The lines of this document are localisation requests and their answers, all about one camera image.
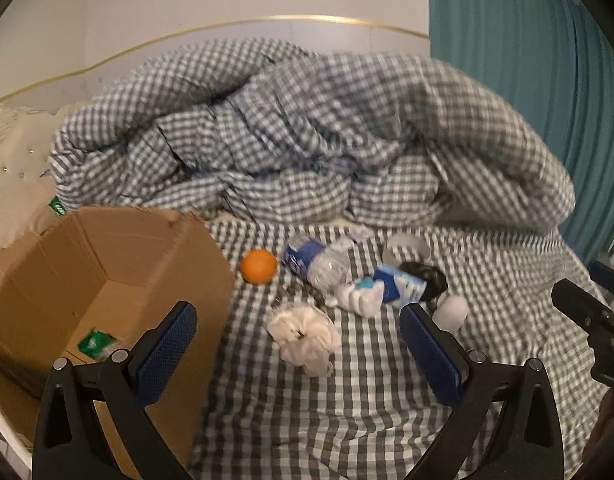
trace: checkered bed sheet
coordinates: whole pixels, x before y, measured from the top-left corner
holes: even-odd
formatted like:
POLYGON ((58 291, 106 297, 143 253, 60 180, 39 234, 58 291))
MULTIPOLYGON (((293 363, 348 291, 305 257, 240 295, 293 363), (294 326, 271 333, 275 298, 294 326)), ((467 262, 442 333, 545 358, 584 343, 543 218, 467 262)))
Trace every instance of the checkered bed sheet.
MULTIPOLYGON (((234 270, 254 248, 280 256, 297 230, 326 242, 344 232, 244 222, 210 228, 234 270)), ((604 387, 590 377, 593 353, 585 333, 552 306, 550 290, 569 278, 598 294, 584 267, 556 232, 406 231, 427 241, 449 292, 470 304, 457 336, 464 348, 481 349, 495 362, 522 364, 537 356, 545 363, 571 471, 580 463, 604 387)), ((355 277, 372 274, 391 232, 379 230, 351 251, 355 277)), ((279 287, 296 282, 286 269, 267 286, 249 285, 237 275, 191 471, 198 479, 404 478, 449 409, 434 400, 404 346, 397 309, 384 306, 380 316, 363 319, 327 308, 341 329, 342 348, 332 357, 330 377, 309 378, 279 359, 265 330, 279 287)), ((478 464, 497 413, 491 410, 462 476, 478 464)))

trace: cardboard box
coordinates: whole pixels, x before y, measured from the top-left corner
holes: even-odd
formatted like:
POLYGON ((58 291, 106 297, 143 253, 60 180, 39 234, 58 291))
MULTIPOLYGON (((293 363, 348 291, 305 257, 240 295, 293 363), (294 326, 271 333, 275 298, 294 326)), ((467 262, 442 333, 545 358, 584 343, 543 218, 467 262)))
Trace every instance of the cardboard box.
MULTIPOLYGON (((0 408, 31 446, 53 361, 91 360, 77 344, 95 328, 129 347, 178 300, 198 330, 161 400, 147 413, 186 465, 199 428, 233 288, 229 264, 205 226, 165 210, 83 208, 0 254, 0 408)), ((125 474, 137 473, 104 404, 103 428, 125 474)))

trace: orange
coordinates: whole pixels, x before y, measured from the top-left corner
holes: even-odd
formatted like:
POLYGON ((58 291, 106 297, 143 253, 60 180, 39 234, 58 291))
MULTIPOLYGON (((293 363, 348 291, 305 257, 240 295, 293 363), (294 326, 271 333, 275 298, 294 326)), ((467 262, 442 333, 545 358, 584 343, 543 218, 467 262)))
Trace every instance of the orange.
POLYGON ((242 277, 254 285, 269 283, 276 275, 277 267, 276 257, 262 249, 251 251, 241 260, 242 277))

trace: plastic water bottle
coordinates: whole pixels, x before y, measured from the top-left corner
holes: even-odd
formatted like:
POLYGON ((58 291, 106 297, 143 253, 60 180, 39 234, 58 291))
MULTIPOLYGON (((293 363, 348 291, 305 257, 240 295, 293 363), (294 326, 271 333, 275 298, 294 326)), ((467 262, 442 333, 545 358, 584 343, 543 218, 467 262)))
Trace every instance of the plastic water bottle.
POLYGON ((294 235, 289 240, 283 262, 303 281, 323 293, 346 283, 351 265, 347 253, 303 234, 294 235))

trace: gingham comforter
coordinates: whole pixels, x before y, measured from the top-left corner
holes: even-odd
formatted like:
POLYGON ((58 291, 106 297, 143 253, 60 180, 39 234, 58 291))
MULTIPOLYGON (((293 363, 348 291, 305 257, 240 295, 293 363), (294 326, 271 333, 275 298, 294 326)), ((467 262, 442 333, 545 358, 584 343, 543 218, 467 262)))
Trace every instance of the gingham comforter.
POLYGON ((564 168, 503 99, 433 59, 214 41, 154 58, 62 126, 52 173, 82 205, 226 208, 261 222, 430 224, 453 204, 547 233, 564 168))

